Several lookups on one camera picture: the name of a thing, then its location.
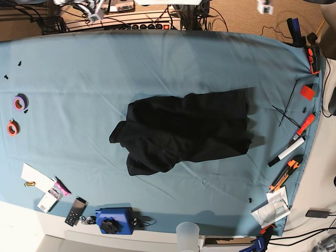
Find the translucent plastic cup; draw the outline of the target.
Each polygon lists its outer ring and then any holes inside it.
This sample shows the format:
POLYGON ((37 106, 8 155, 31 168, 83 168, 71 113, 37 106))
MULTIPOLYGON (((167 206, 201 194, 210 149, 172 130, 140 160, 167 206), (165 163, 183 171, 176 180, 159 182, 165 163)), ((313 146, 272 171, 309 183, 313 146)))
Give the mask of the translucent plastic cup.
POLYGON ((200 228, 192 222, 180 223, 176 227, 177 251, 197 252, 199 251, 198 237, 200 228))

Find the blue plastic box device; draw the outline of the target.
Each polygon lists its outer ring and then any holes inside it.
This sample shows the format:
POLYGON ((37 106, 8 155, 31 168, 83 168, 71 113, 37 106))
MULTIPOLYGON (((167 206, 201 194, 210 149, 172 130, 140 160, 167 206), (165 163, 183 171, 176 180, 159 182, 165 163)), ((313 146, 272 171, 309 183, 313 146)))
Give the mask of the blue plastic box device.
POLYGON ((101 208, 95 211, 95 217, 102 234, 133 234, 134 218, 131 207, 101 208))

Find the pink marker pen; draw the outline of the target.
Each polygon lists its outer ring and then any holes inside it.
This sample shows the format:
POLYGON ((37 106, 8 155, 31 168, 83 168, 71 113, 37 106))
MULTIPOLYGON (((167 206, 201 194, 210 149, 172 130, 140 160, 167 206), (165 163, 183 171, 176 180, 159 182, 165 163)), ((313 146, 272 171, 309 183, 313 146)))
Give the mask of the pink marker pen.
POLYGON ((62 192, 64 196, 71 195, 71 191, 66 188, 66 186, 58 177, 55 176, 53 181, 55 182, 55 186, 62 192))

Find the white paper sheet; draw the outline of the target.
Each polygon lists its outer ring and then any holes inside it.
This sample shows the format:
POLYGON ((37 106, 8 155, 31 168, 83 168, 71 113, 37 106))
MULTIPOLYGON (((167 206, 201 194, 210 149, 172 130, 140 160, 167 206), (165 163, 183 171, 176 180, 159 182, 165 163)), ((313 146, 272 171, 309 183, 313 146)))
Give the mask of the white paper sheet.
POLYGON ((23 164, 21 178, 26 182, 34 182, 35 187, 44 193, 53 188, 55 184, 52 179, 26 163, 23 164))

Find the white black marker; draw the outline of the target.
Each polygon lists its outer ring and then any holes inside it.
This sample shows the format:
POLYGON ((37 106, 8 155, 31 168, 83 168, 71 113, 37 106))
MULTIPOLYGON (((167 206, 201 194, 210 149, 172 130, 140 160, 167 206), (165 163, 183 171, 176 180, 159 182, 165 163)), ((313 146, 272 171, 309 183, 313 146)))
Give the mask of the white black marker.
POLYGON ((306 141, 305 137, 299 137, 292 145, 287 147, 284 151, 282 151, 279 155, 277 155, 274 159, 272 159, 268 166, 272 167, 282 159, 284 159, 286 156, 288 156, 290 153, 292 153, 294 150, 296 150, 298 147, 300 147, 302 144, 304 144, 306 141))

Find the blue bar clamp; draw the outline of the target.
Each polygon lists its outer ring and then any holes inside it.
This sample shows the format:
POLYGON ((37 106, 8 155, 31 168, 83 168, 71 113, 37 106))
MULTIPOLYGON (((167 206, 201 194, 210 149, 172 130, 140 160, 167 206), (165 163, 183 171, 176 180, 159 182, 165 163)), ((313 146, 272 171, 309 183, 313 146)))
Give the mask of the blue bar clamp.
POLYGON ((260 231, 260 235, 253 241, 253 244, 239 252, 261 252, 266 251, 269 241, 273 235, 274 224, 271 224, 260 231))

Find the black t-shirt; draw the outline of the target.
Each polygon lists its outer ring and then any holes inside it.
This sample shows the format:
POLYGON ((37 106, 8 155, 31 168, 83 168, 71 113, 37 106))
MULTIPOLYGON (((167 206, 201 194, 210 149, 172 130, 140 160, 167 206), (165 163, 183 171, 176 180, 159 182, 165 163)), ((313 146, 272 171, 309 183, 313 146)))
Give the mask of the black t-shirt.
POLYGON ((109 137, 128 150, 131 176, 170 171, 182 161, 203 162, 244 155, 248 97, 243 89, 155 96, 128 105, 109 137))

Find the black small adapter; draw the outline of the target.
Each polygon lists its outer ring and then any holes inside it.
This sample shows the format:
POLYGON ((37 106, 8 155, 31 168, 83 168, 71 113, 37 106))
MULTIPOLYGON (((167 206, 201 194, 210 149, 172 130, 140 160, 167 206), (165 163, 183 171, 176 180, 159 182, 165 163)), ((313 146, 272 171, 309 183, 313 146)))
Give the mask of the black small adapter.
POLYGON ((329 211, 321 209, 309 209, 305 214, 305 217, 308 218, 328 218, 329 216, 329 211))

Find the orange cube block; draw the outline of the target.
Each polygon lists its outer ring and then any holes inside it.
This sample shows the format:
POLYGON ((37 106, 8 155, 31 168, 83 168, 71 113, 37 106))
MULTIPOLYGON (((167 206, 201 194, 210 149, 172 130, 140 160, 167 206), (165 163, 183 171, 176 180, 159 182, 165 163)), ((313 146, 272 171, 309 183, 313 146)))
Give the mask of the orange cube block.
POLYGON ((315 95, 315 91, 313 90, 313 84, 304 85, 301 90, 300 94, 306 98, 307 100, 311 101, 315 95))

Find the orange black clamp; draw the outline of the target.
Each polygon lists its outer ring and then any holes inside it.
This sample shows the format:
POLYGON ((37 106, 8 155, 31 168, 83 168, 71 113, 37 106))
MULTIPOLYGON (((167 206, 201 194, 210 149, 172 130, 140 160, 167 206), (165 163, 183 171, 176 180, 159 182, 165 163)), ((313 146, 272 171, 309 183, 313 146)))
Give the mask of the orange black clamp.
POLYGON ((306 47, 310 70, 313 75, 316 75, 321 69, 321 54, 320 48, 317 45, 317 35, 315 33, 310 33, 307 36, 307 40, 310 43, 310 46, 306 47))

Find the white packet with label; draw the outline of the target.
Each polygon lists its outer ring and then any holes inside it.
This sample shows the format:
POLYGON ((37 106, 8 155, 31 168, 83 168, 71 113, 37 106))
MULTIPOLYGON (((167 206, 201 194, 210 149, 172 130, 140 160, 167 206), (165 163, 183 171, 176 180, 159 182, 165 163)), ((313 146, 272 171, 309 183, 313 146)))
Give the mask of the white packet with label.
POLYGON ((44 213, 49 212, 62 198, 62 192, 57 188, 50 188, 41 198, 37 207, 44 213))

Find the black power strip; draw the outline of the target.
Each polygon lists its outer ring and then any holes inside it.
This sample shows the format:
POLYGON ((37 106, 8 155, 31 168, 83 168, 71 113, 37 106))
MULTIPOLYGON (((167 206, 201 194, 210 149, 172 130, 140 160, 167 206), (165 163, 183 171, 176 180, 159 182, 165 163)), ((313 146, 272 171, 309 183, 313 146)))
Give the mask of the black power strip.
POLYGON ((128 29, 157 29, 157 30, 170 30, 174 29, 171 27, 170 24, 162 24, 162 23, 157 23, 157 24, 117 24, 117 25, 105 25, 103 24, 104 29, 108 30, 128 30, 128 29))

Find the black remote control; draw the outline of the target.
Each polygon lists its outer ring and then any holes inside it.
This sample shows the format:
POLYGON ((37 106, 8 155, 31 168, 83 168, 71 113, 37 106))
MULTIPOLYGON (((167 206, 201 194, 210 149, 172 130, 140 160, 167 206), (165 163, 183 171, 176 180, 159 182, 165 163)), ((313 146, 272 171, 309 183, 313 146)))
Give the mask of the black remote control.
POLYGON ((83 214, 86 205, 87 202, 83 198, 77 197, 65 219, 65 223, 73 227, 78 222, 80 216, 83 214))

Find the teal table cloth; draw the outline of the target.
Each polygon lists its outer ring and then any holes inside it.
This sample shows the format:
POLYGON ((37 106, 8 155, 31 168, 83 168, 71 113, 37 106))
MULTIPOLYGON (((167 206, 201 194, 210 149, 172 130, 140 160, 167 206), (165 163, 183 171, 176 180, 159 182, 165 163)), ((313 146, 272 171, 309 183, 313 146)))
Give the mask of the teal table cloth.
POLYGON ((70 189, 52 209, 66 216, 76 197, 100 206, 131 206, 154 220, 150 231, 195 222, 204 235, 256 235, 252 209, 266 199, 285 164, 268 162, 297 123, 320 115, 324 75, 310 72, 305 52, 267 37, 237 33, 115 31, 74 33, 1 43, 1 201, 36 209, 43 193, 21 178, 26 163, 70 189), (311 101, 300 94, 313 84, 311 101), (181 162, 166 173, 130 176, 128 151, 109 136, 128 105, 153 96, 245 89, 252 145, 245 155, 181 162), (18 94, 28 99, 17 111, 18 94), (10 120, 19 133, 10 136, 10 120))

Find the purple tape roll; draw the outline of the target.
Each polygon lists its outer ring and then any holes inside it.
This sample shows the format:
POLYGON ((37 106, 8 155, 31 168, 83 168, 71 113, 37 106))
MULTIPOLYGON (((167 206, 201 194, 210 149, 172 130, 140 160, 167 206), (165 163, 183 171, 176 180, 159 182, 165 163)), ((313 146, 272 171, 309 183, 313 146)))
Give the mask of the purple tape roll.
POLYGON ((24 94, 18 93, 14 97, 13 105, 17 111, 25 111, 28 107, 28 99, 24 94))

